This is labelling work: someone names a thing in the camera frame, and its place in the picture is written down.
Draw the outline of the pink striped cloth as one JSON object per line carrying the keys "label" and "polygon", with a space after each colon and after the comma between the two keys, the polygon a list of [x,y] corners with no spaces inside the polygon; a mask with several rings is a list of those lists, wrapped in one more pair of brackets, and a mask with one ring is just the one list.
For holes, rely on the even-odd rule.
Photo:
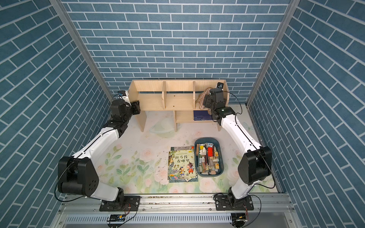
{"label": "pink striped cloth", "polygon": [[203,110],[205,108],[204,106],[204,99],[205,99],[205,96],[208,95],[210,93],[210,90],[212,88],[211,87],[208,87],[207,89],[205,89],[198,97],[198,99],[196,100],[196,105],[199,107],[200,110]]}

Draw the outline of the light wooden bookshelf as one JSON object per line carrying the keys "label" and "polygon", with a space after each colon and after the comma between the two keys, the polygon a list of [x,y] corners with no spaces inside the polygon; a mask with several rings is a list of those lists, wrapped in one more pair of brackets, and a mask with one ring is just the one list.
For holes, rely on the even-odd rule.
{"label": "light wooden bookshelf", "polygon": [[193,111],[200,110],[196,105],[199,95],[208,87],[215,88],[218,82],[224,83],[224,91],[229,91],[224,79],[132,81],[128,94],[131,102],[140,102],[141,113],[136,119],[141,131],[144,131],[146,125],[147,111],[173,112],[176,131],[180,123],[193,123]]}

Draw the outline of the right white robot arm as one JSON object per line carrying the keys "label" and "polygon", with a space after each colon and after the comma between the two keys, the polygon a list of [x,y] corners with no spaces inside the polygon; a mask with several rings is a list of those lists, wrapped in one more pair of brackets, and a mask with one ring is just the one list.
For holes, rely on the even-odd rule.
{"label": "right white robot arm", "polygon": [[232,200],[241,200],[248,197],[255,185],[272,174],[272,152],[269,147],[261,146],[244,129],[237,118],[238,114],[226,105],[224,94],[221,88],[210,89],[203,105],[211,110],[213,121],[229,134],[242,154],[237,168],[239,178],[228,193]]}

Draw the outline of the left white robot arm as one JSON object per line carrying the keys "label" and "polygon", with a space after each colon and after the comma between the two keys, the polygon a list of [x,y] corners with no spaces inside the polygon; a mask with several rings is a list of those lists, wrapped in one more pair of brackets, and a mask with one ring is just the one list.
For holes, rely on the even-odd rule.
{"label": "left white robot arm", "polygon": [[100,181],[97,161],[107,148],[119,139],[133,115],[141,112],[140,102],[127,97],[116,99],[110,106],[111,119],[98,135],[72,156],[64,156],[58,163],[58,182],[55,190],[104,201],[123,201],[123,190]]}

